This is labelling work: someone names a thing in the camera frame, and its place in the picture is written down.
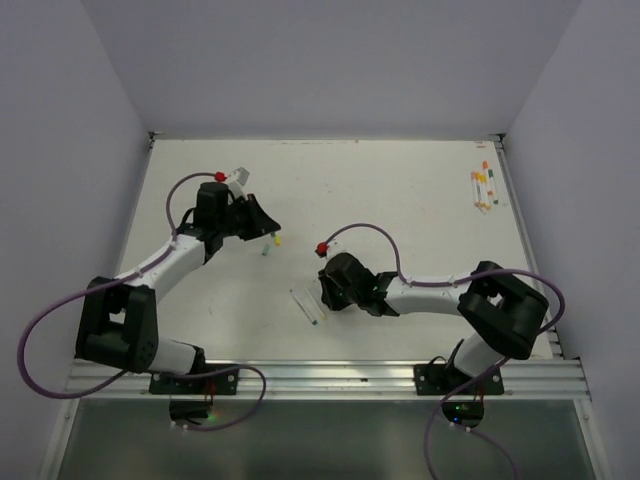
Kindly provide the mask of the teal green marker pen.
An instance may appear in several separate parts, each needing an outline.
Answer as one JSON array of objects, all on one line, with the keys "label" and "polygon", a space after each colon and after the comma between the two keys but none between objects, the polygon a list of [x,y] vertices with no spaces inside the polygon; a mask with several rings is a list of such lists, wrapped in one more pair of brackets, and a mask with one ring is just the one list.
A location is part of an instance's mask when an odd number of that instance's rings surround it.
[{"label": "teal green marker pen", "polygon": [[311,325],[317,325],[318,320],[312,308],[310,297],[305,288],[294,287],[290,290],[291,296],[298,307],[301,309]]}]

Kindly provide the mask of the pink cap marker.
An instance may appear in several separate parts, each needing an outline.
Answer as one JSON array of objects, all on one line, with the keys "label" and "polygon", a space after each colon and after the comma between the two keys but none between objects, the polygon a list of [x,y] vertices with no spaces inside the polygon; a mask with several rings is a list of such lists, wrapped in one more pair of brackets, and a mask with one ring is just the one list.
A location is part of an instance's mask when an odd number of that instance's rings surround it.
[{"label": "pink cap marker", "polygon": [[474,205],[478,209],[481,209],[482,208],[481,190],[480,190],[480,184],[479,184],[479,181],[477,179],[475,171],[471,172],[471,183],[472,183],[472,189],[473,189],[473,202],[474,202]]}]

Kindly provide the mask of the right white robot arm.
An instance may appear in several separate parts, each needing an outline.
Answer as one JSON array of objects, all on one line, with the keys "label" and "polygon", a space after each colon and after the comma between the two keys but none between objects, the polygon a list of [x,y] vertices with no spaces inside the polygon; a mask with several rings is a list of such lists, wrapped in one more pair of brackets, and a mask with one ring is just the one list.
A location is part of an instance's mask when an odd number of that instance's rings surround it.
[{"label": "right white robot arm", "polygon": [[528,359],[549,307],[546,297],[494,262],[480,262],[468,277],[407,283],[396,272],[372,273],[349,253],[335,255],[318,272],[321,301],[334,312],[355,305],[374,317],[465,319],[473,334],[456,345],[445,369],[447,384],[461,393],[499,361]]}]

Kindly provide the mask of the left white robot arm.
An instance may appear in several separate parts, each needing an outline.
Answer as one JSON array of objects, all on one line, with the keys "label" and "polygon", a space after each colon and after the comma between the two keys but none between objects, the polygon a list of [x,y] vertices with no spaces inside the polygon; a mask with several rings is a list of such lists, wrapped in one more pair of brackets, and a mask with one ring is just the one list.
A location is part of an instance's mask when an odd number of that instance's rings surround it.
[{"label": "left white robot arm", "polygon": [[165,246],[114,279],[96,277],[85,296],[75,357],[132,373],[170,374],[185,392],[201,390],[208,379],[204,350],[162,338],[157,307],[186,276],[222,248],[224,240],[251,241],[281,226],[239,185],[204,182],[195,206],[173,226]]}]

